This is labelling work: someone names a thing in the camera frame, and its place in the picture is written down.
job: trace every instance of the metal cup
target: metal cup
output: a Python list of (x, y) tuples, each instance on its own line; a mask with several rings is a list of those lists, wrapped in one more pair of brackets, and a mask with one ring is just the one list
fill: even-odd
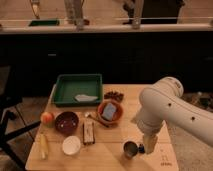
[(131, 159), (138, 153), (138, 146), (132, 141), (127, 141), (123, 146), (124, 154), (127, 158)]

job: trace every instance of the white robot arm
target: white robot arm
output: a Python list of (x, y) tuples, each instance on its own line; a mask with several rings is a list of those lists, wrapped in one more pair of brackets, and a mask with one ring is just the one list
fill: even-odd
[(173, 77), (165, 77), (140, 93), (142, 108), (136, 121), (138, 128), (144, 133), (143, 143), (147, 154), (154, 151), (156, 134), (160, 131), (163, 120), (171, 121), (213, 146), (213, 113), (185, 102), (180, 98), (182, 95), (183, 86)]

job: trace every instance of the wooden block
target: wooden block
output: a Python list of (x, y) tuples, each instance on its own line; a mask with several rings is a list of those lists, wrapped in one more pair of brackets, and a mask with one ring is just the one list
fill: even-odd
[(83, 124), (83, 137), (84, 137), (84, 144), (94, 144), (95, 137), (94, 137), (94, 123), (92, 121), (85, 121)]

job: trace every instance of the orange bowl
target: orange bowl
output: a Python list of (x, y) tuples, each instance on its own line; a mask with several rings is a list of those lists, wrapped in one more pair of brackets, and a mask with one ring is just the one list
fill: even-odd
[[(113, 115), (113, 118), (111, 121), (108, 121), (106, 119), (104, 119), (102, 117), (102, 114), (103, 114), (103, 111), (104, 111), (104, 108), (106, 107), (106, 105), (108, 103), (112, 103), (115, 107), (116, 107), (116, 111)], [(118, 121), (120, 120), (121, 116), (123, 115), (123, 108), (121, 107), (121, 105), (116, 102), (115, 100), (107, 100), (107, 101), (104, 101), (102, 102), (99, 106), (98, 106), (98, 109), (97, 109), (97, 115), (98, 115), (98, 119), (106, 124), (106, 125), (112, 125), (112, 124), (116, 124), (118, 123)]]

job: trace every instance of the wooden table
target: wooden table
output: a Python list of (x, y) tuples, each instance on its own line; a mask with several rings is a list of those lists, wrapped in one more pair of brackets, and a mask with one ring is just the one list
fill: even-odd
[[(104, 85), (104, 92), (118, 91), (124, 93), (121, 105), (124, 113), (116, 127), (106, 128), (95, 122), (95, 144), (84, 146), (76, 156), (65, 155), (62, 151), (62, 142), (66, 138), (54, 128), (40, 125), (38, 133), (30, 151), (27, 170), (72, 170), (72, 171), (168, 171), (178, 170), (178, 165), (170, 141), (166, 124), (158, 134), (158, 142), (155, 151), (150, 154), (138, 154), (131, 160), (123, 154), (123, 144), (134, 141), (138, 144), (142, 141), (142, 133), (137, 125), (132, 122), (137, 111), (140, 109), (138, 96), (140, 91), (147, 85)], [(73, 111), (79, 117), (79, 126), (75, 135), (83, 142), (83, 122), (85, 112), (92, 112), (95, 116), (97, 107), (66, 107), (58, 108), (51, 103), (51, 96), (45, 111), (53, 112), (55, 117), (64, 111)], [(42, 160), (40, 157), (40, 133), (44, 132), (48, 139), (49, 156)]]

